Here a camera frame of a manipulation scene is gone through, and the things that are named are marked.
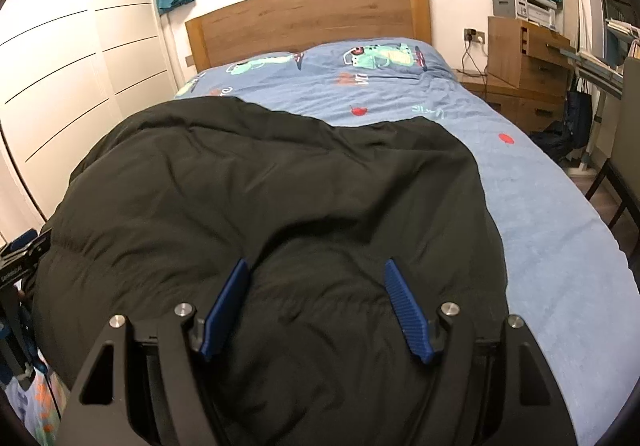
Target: clothing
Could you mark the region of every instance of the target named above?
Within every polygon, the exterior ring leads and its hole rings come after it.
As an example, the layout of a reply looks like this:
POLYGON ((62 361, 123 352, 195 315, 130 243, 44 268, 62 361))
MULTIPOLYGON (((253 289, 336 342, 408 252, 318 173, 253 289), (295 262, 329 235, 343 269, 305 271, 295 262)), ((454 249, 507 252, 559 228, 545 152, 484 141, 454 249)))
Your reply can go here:
POLYGON ((234 332, 199 375, 235 445, 402 443, 438 367, 404 341, 391 256, 479 337, 507 315, 476 162, 424 117, 343 128, 236 98, 164 103, 95 145, 49 227, 28 289, 68 386, 111 315, 159 317, 247 260, 234 332))
MULTIPOLYGON (((64 412, 68 391, 54 373, 50 375, 49 381, 58 408, 60 412, 64 412)), ((14 412, 38 444, 54 446, 60 419, 44 376, 36 371, 35 379, 26 392, 21 389, 17 379, 13 378, 4 392, 14 412)))

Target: metal screw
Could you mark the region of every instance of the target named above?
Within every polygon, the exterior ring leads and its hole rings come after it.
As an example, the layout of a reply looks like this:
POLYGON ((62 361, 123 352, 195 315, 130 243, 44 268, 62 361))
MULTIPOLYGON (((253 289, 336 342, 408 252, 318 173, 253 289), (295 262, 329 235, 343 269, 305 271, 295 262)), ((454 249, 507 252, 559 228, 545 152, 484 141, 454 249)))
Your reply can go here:
POLYGON ((460 314, 460 307, 452 301, 444 302, 440 307, 440 310, 447 316, 457 316, 460 314))
POLYGON ((174 309, 175 315, 184 318, 193 312, 193 307, 189 303, 178 303, 174 309))
POLYGON ((122 314, 116 314, 115 316, 111 317, 111 319, 109 320, 109 324, 112 328, 119 329, 126 323, 126 321, 127 321, 127 318, 124 317, 122 314))
POLYGON ((519 329, 524 326, 524 320, 517 314, 512 314, 507 318, 507 323, 512 329, 519 329))

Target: white wardrobe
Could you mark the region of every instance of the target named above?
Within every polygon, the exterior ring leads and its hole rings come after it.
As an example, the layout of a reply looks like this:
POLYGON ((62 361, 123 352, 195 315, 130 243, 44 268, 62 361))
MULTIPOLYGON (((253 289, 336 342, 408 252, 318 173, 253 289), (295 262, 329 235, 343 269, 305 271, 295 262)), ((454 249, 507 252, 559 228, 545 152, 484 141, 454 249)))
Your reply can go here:
POLYGON ((45 218, 92 145, 174 96, 160 32, 154 0, 7 0, 0 10, 0 124, 15 186, 45 218))

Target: cartoon print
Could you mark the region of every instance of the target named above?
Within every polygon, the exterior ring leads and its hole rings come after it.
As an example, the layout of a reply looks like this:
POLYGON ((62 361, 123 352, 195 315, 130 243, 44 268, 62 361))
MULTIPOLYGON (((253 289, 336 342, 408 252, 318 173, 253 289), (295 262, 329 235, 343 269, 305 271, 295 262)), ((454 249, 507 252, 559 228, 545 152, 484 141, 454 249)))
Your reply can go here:
POLYGON ((196 76, 191 77, 191 79, 188 80, 180 90, 178 90, 178 93, 176 93, 175 96, 180 97, 187 92, 193 92, 193 89, 196 87, 201 75, 202 73, 196 74, 196 76))
POLYGON ((437 110, 432 110, 423 106, 421 104, 414 104, 411 107, 411 111, 413 113, 425 113, 427 115, 433 115, 436 119, 444 119, 444 110, 442 108, 438 108, 437 110))
POLYGON ((367 76, 367 74, 350 74, 348 72, 340 72, 335 84, 346 86, 368 86, 369 76, 367 76))
POLYGON ((349 108, 351 108, 351 113, 353 113, 356 117, 361 117, 366 114, 367 111, 369 111, 369 108, 353 108, 353 106, 350 106, 349 108))
POLYGON ((511 135, 507 135, 506 133, 500 133, 498 137, 500 137, 500 140, 505 144, 515 144, 515 141, 513 140, 513 137, 511 137, 511 135))
POLYGON ((226 71, 232 76, 237 76, 252 70, 252 68, 262 68, 265 64, 283 64, 288 63, 289 61, 295 61, 298 70, 301 70, 303 57, 304 52, 299 52, 297 54, 290 54, 289 56, 274 56, 271 58, 258 58, 257 60, 241 61, 241 63, 232 64, 226 71))
POLYGON ((391 63, 402 66, 413 66, 418 64, 426 69, 424 55, 420 48, 415 47, 415 56, 411 48, 405 43, 396 46, 389 45, 365 45, 364 47, 353 47, 342 55, 344 64, 350 64, 356 68, 385 68, 391 63))
POLYGON ((209 90, 209 93, 207 95, 223 96, 232 91, 233 91, 233 87, 231 86, 226 86, 222 90, 220 90, 219 88, 212 88, 211 90, 209 90))

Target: black bag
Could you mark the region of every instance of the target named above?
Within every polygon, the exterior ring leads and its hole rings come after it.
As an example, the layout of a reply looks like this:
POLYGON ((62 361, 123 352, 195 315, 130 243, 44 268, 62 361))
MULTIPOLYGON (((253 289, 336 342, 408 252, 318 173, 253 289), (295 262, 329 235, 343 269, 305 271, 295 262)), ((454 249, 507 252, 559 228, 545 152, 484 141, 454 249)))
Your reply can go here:
POLYGON ((564 123, 571 132, 573 149, 587 146, 592 120, 593 106, 591 105, 591 95, 587 93, 586 82, 582 80, 580 92, 578 92, 578 79, 574 77, 571 90, 566 93, 564 103, 564 123))
POLYGON ((571 131, 560 121, 553 121, 544 131, 532 133, 529 137, 556 163, 574 149, 571 131))

